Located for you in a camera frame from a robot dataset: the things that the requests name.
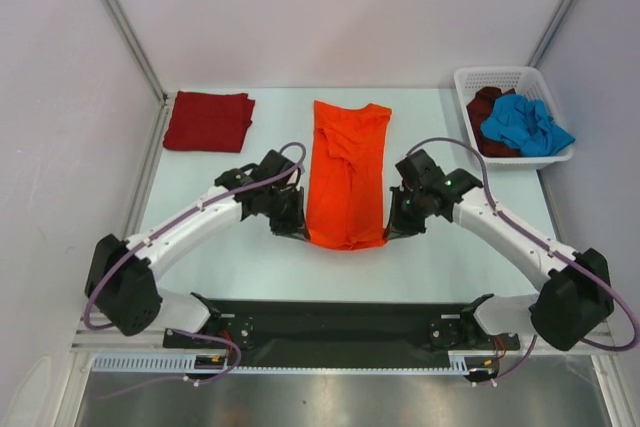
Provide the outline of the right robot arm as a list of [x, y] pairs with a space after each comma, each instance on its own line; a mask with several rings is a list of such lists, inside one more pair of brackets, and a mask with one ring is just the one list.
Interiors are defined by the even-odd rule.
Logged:
[[399, 161], [385, 230], [388, 240], [423, 234], [430, 217], [473, 233], [511, 262], [531, 283], [533, 295], [485, 294], [469, 304], [463, 340], [484, 348], [498, 334], [538, 335], [551, 347], [571, 350], [614, 311], [605, 257], [557, 242], [490, 202], [486, 186], [458, 168], [446, 174], [424, 151]]

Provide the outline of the orange t shirt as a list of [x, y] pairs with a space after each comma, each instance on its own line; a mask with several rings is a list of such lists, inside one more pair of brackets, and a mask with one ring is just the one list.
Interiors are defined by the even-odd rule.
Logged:
[[306, 224], [313, 244], [353, 251], [382, 247], [383, 167], [392, 110], [314, 102]]

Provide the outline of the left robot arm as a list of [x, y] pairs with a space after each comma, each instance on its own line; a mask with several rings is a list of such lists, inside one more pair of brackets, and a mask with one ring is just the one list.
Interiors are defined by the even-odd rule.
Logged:
[[220, 174], [206, 193], [163, 223], [124, 240], [109, 234], [96, 244], [85, 285], [85, 326], [115, 328], [132, 337], [149, 327], [185, 335], [199, 347], [220, 335], [218, 312], [196, 293], [178, 294], [158, 283], [185, 255], [213, 235], [252, 216], [271, 233], [307, 242], [302, 161], [271, 150], [259, 163]]

